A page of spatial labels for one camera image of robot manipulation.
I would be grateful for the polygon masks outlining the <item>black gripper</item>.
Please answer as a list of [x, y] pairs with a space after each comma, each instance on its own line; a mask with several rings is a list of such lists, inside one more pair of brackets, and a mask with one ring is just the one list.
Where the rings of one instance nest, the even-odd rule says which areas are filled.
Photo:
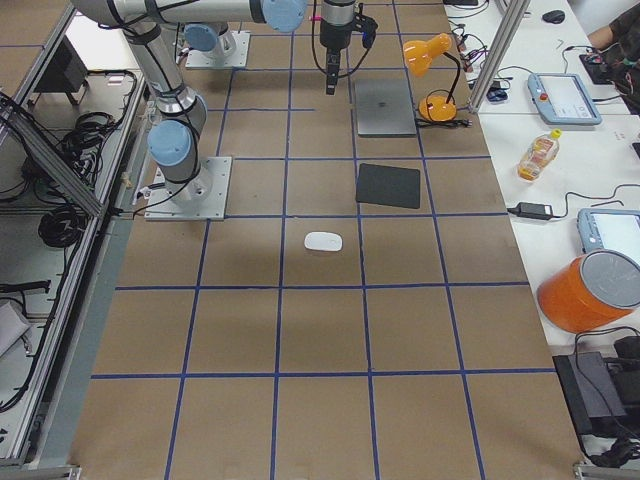
[[326, 94], [334, 95], [340, 72], [341, 54], [350, 44], [350, 24], [334, 25], [322, 19], [320, 43], [326, 48]]

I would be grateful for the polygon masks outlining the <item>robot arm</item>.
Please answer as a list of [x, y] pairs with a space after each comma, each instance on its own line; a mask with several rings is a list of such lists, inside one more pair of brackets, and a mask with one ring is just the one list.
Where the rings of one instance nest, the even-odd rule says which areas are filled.
[[[182, 90], [183, 81], [174, 57], [162, 45], [162, 24], [253, 22], [267, 24], [281, 33], [295, 31], [306, 18], [305, 1], [75, 1], [73, 6], [105, 29], [124, 32], [139, 66], [160, 96]], [[326, 77], [325, 92], [335, 93], [341, 73], [341, 54], [351, 34], [362, 34], [369, 50], [377, 23], [363, 14], [363, 5], [353, 1], [324, 1], [321, 5], [320, 43], [326, 62], [318, 70]]]
[[184, 83], [158, 24], [137, 22], [126, 27], [124, 35], [158, 110], [157, 124], [147, 136], [149, 153], [175, 202], [199, 201], [211, 189], [211, 180], [202, 170], [198, 152], [206, 122], [206, 105], [201, 96]]

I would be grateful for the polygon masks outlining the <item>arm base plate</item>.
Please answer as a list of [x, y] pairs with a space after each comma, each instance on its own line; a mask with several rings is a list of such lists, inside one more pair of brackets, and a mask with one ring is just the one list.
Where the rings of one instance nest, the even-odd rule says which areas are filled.
[[150, 221], [222, 221], [226, 213], [231, 179], [231, 157], [200, 158], [200, 172], [176, 196], [180, 186], [167, 183], [159, 167], [154, 182], [163, 183], [148, 196], [151, 207], [143, 211]]
[[227, 30], [218, 34], [208, 25], [190, 24], [184, 33], [190, 51], [186, 68], [221, 70], [244, 68], [248, 60], [250, 33]]

